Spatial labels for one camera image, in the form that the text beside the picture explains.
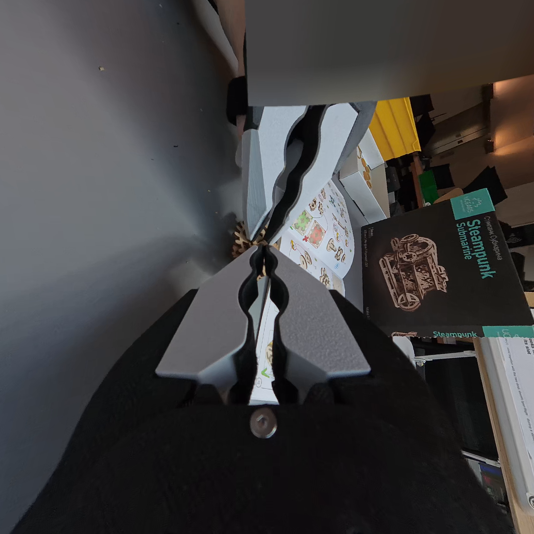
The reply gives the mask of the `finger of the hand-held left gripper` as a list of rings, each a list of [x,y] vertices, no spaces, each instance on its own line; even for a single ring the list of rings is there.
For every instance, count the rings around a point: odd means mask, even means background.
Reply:
[[[277,181],[286,168],[286,148],[308,106],[252,106],[241,142],[246,237],[255,240],[271,222]]]
[[[308,108],[297,124],[302,152],[270,217],[264,236],[267,243],[277,241],[341,169],[363,139],[376,107],[376,102],[355,102]]]

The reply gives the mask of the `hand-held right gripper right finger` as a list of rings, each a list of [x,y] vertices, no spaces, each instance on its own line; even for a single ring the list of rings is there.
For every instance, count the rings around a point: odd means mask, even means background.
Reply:
[[[279,404],[302,404],[316,384],[370,374],[370,364],[319,280],[276,249],[266,250],[273,328],[273,390]]]

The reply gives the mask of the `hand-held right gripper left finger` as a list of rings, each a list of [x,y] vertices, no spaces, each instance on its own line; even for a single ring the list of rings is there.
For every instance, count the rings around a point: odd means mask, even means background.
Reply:
[[[252,246],[195,293],[155,372],[227,393],[248,404],[257,373],[254,322],[257,247]]]

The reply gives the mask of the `wooden gear model part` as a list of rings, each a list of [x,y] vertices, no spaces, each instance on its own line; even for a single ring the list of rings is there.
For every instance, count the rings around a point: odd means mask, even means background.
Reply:
[[[233,232],[235,240],[231,248],[232,258],[238,258],[253,246],[265,245],[266,241],[264,237],[267,229],[268,226],[265,225],[264,228],[259,232],[257,238],[250,240],[246,235],[244,222],[239,222],[236,226],[235,231]]]

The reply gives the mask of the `person's left forearm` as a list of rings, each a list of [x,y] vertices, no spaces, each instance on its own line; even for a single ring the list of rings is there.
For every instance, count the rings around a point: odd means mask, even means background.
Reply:
[[[244,77],[245,1],[215,1],[226,38],[237,58],[237,77]]]

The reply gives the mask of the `black model kit box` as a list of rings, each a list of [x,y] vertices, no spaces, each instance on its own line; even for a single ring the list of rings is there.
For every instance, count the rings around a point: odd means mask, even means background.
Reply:
[[[361,229],[363,312],[387,335],[533,338],[487,189]]]

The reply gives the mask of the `yellow plastic bin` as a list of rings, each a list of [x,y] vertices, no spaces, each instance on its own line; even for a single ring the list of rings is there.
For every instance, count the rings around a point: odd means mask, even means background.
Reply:
[[[384,161],[421,150],[408,97],[378,101],[369,129]]]

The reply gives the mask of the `white cardboard box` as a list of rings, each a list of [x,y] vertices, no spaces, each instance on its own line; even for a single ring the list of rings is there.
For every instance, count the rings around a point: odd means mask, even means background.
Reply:
[[[368,223],[390,217],[385,162],[369,129],[341,167],[339,179]]]

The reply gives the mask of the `illustrated instruction booklet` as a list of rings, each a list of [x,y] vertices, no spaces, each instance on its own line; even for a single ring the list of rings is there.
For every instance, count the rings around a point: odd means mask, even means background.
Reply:
[[[354,258],[355,236],[351,227],[347,203],[332,181],[317,193],[308,206],[280,238],[280,251],[298,264],[328,290],[345,296],[343,278]],[[256,342],[257,375],[250,405],[278,404],[272,390],[272,342],[278,309],[270,299],[265,302]]]

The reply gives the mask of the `green plastic container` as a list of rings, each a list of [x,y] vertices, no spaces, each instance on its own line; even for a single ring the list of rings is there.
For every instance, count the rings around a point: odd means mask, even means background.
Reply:
[[[433,170],[429,169],[424,171],[418,176],[418,180],[422,196],[422,205],[424,207],[432,205],[439,198]]]

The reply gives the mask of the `white printed paper stack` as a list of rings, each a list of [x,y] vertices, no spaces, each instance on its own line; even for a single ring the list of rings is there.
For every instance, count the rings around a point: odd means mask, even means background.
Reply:
[[[484,327],[480,338],[497,418],[522,511],[533,516],[533,327]]]

